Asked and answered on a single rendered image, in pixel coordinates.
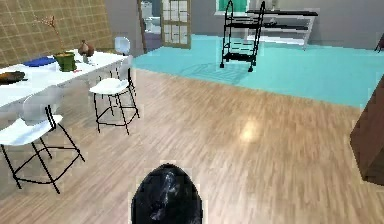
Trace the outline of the white chair black legs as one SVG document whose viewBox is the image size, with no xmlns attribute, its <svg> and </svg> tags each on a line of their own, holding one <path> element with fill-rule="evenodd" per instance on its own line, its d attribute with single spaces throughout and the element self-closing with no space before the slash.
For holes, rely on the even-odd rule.
<svg viewBox="0 0 384 224">
<path fill-rule="evenodd" d="M 64 91 L 57 85 L 50 85 L 44 88 L 41 92 L 29 95 L 22 103 L 22 110 L 18 115 L 18 118 L 11 125 L 0 130 L 0 149 L 19 189 L 22 188 L 22 182 L 28 182 L 41 185 L 52 185 L 56 192 L 60 193 L 56 182 L 66 173 L 66 171 L 77 159 L 85 161 L 80 149 L 76 146 L 69 133 L 61 124 L 63 116 L 57 114 L 57 109 L 60 106 L 63 96 Z M 72 144 L 71 147 L 47 146 L 45 144 L 42 137 L 49 132 L 55 131 L 57 128 L 62 130 L 64 135 Z M 19 167 L 14 168 L 5 147 L 24 146 L 27 144 L 32 146 L 34 154 Z M 49 158 L 52 159 L 53 156 L 50 152 L 51 149 L 71 150 L 76 152 L 76 156 L 57 177 L 53 177 L 51 175 L 41 156 L 41 152 L 45 151 Z M 49 178 L 48 181 L 42 182 L 18 176 L 18 173 L 24 168 L 24 166 L 31 162 L 35 157 L 39 159 L 43 169 L 45 170 Z"/>
<path fill-rule="evenodd" d="M 115 50 L 118 53 L 121 53 L 123 55 L 127 55 L 130 52 L 130 40 L 127 37 L 116 37 L 115 41 Z"/>
<path fill-rule="evenodd" d="M 133 83 L 131 68 L 133 56 L 126 56 L 115 69 L 116 76 L 110 73 L 108 78 L 101 79 L 95 86 L 89 89 L 93 95 L 93 105 L 95 111 L 95 122 L 97 131 L 100 131 L 100 126 L 115 126 L 124 127 L 127 134 L 130 134 L 128 125 L 135 117 L 139 118 L 139 109 L 136 104 L 136 88 Z M 98 111 L 96 96 L 106 96 L 109 106 L 102 112 Z M 114 109 L 118 108 L 121 112 L 122 123 L 110 123 L 101 121 L 101 118 L 106 112 L 114 115 Z"/>
</svg>

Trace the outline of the black glossy rounded object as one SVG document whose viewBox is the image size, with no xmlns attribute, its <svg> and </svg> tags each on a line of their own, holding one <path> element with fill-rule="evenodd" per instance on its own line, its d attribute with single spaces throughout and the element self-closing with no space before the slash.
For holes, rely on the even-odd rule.
<svg viewBox="0 0 384 224">
<path fill-rule="evenodd" d="M 146 175 L 131 202 L 132 224 L 203 224 L 203 214 L 193 181 L 171 163 Z"/>
</svg>

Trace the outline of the wooden door glass panes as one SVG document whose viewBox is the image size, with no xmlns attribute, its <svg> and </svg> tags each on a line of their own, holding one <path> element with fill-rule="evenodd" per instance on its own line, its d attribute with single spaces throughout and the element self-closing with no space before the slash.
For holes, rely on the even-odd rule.
<svg viewBox="0 0 384 224">
<path fill-rule="evenodd" d="M 191 0 L 161 0 L 161 40 L 164 47 L 191 48 Z"/>
</svg>

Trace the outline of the brown round vase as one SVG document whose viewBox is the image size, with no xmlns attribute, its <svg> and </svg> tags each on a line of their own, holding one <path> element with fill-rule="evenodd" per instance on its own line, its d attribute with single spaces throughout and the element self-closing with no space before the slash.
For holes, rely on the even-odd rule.
<svg viewBox="0 0 384 224">
<path fill-rule="evenodd" d="M 80 55 L 85 55 L 86 57 L 91 57 L 94 54 L 94 47 L 87 44 L 85 40 L 82 40 L 81 45 L 78 48 L 78 53 Z"/>
</svg>

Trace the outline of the white shelf black boards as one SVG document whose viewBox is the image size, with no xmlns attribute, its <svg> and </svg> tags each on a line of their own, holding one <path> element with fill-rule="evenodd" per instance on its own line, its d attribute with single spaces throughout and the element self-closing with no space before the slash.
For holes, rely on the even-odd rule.
<svg viewBox="0 0 384 224">
<path fill-rule="evenodd" d="M 317 12 L 308 10 L 267 10 L 260 40 L 267 43 L 298 45 L 305 50 L 317 16 Z"/>
</svg>

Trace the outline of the plant in green pot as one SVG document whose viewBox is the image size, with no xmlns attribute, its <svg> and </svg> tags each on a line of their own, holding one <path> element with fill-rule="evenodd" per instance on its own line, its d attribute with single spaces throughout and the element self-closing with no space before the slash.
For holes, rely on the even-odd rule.
<svg viewBox="0 0 384 224">
<path fill-rule="evenodd" d="M 35 16 L 35 21 L 53 29 L 53 32 L 59 42 L 59 51 L 53 54 L 54 59 L 59 65 L 59 70 L 61 72 L 74 72 L 77 69 L 74 53 L 65 50 L 63 39 L 56 25 L 55 16 L 51 15 L 41 18 Z"/>
</svg>

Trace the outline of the white long table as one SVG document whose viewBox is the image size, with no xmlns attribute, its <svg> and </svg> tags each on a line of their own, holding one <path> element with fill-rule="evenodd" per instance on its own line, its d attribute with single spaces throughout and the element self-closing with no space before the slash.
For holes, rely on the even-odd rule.
<svg viewBox="0 0 384 224">
<path fill-rule="evenodd" d="M 4 72 L 21 71 L 25 73 L 26 81 L 0 86 L 0 111 L 6 111 L 12 104 L 21 103 L 27 96 L 38 93 L 50 85 L 64 85 L 72 80 L 86 80 L 95 76 L 96 72 L 107 69 L 112 65 L 119 65 L 125 56 L 95 51 L 88 63 L 83 62 L 83 57 L 73 51 L 76 63 L 76 72 L 62 72 L 57 62 L 47 66 L 28 67 L 16 64 L 0 68 Z"/>
</svg>

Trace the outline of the blue flat cloth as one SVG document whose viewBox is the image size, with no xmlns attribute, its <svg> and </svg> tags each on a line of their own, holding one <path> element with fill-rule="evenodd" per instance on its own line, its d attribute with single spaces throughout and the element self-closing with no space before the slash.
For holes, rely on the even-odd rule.
<svg viewBox="0 0 384 224">
<path fill-rule="evenodd" d="M 41 67 L 41 66 L 46 66 L 52 63 L 55 63 L 56 60 L 53 57 L 40 57 L 36 58 L 27 62 L 24 62 L 23 65 L 27 67 Z"/>
</svg>

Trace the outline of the brown wooden cabinet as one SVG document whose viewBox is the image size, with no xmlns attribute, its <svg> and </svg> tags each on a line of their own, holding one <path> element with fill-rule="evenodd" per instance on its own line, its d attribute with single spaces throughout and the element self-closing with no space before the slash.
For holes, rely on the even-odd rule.
<svg viewBox="0 0 384 224">
<path fill-rule="evenodd" d="M 384 75 L 350 133 L 350 145 L 362 179 L 384 186 Z"/>
</svg>

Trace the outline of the dark brown bowl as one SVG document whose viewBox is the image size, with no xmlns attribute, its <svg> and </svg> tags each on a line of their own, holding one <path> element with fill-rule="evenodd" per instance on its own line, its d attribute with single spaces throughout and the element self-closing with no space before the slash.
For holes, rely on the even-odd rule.
<svg viewBox="0 0 384 224">
<path fill-rule="evenodd" d="M 0 85 L 8 85 L 25 80 L 25 73 L 21 71 L 3 72 L 0 74 Z"/>
</svg>

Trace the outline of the dark chair leg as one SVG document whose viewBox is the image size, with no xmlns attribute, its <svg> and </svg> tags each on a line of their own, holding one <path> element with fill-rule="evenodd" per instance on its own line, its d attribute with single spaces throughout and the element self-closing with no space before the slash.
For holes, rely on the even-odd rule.
<svg viewBox="0 0 384 224">
<path fill-rule="evenodd" d="M 374 51 L 380 52 L 384 48 L 384 33 L 380 37 L 380 40 L 378 41 Z"/>
</svg>

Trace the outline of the teal window white frame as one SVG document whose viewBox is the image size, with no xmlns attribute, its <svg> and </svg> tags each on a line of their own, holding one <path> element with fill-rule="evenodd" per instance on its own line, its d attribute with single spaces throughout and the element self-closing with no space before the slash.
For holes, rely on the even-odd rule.
<svg viewBox="0 0 384 224">
<path fill-rule="evenodd" d="M 215 15 L 243 16 L 248 10 L 249 0 L 216 0 Z"/>
</svg>

